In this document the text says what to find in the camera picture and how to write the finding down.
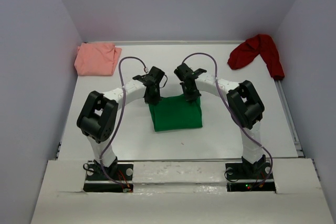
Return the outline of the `green t-shirt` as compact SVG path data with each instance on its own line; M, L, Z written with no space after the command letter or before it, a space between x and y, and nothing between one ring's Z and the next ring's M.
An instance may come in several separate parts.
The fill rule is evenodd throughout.
M197 129L203 127L201 99L189 102L184 95L162 98L149 105L156 132Z

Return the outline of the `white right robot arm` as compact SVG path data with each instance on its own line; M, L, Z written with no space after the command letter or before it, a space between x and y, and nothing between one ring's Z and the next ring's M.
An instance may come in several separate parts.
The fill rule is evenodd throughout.
M243 144L243 154L238 168L232 171L240 179L255 179L262 185L270 176L266 172L266 155L269 153L261 144L260 121L265 106L250 81L232 82L208 74L204 69L192 70L187 64L179 65L174 74L180 80L183 94L188 102L195 101L201 92L220 97L233 121L238 125Z

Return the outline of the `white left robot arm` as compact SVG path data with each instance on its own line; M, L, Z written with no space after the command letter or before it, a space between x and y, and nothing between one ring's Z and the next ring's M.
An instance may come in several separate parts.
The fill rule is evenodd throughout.
M104 179L121 185L113 179L118 167L118 158L112 149L112 140L115 138L121 125L125 106L135 100L143 98L145 103L157 105L161 101L160 82L166 78L165 72L152 67L144 75L137 75L120 88L100 93L92 91L77 119L77 127L89 140L94 153L94 172Z

